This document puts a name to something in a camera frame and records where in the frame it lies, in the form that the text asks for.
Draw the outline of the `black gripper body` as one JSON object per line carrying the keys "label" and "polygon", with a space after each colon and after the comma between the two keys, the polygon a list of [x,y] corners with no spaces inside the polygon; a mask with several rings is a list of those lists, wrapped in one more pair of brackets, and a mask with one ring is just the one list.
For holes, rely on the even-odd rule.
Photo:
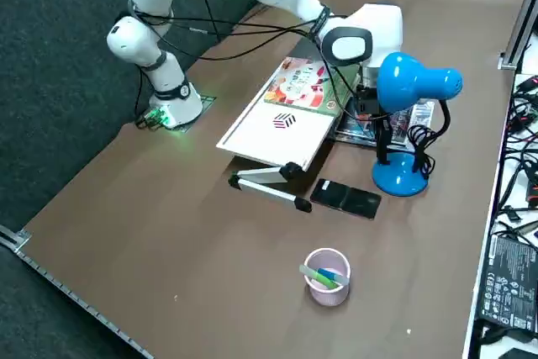
{"label": "black gripper body", "polygon": [[378,102],[375,87],[358,85],[354,96],[354,107],[358,121],[374,121],[389,117]]}

